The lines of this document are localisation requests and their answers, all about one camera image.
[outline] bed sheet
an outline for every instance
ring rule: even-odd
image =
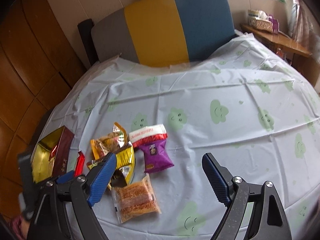
[[[149,68],[119,57],[100,63],[56,106],[41,138],[62,125],[74,132],[71,170],[79,150],[92,159],[90,139],[111,132],[114,122],[127,132],[165,125],[175,166],[150,175],[162,214],[119,225],[107,191],[93,210],[111,240],[210,239],[225,207],[201,167],[207,152],[247,182],[272,181],[298,239],[320,195],[319,110],[308,81],[249,34],[200,63]],[[134,181],[143,171],[137,151]],[[244,237],[251,210],[249,204],[237,239]]]

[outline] candy wrapper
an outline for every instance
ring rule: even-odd
[[[174,166],[164,149],[166,141],[159,140],[139,146],[144,155],[145,173],[159,172]]]
[[[90,141],[96,160],[106,156],[109,152],[115,153],[127,142],[127,133],[117,122],[113,125],[112,133]]]
[[[120,223],[151,212],[161,214],[148,174],[124,188],[113,187],[111,193]]]
[[[129,141],[132,142],[134,148],[146,143],[167,139],[167,137],[167,131],[163,124],[145,126],[129,133]]]
[[[108,189],[110,190],[111,186],[125,187],[129,185],[132,182],[135,167],[134,151],[131,142],[126,143],[114,153],[117,157],[117,166],[116,171],[108,184]],[[97,166],[102,159],[103,157],[88,162],[88,169],[91,170],[94,166]]]

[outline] purple bag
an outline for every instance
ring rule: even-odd
[[[145,173],[159,172],[174,166],[164,149],[166,142],[165,139],[139,146],[144,155]]]

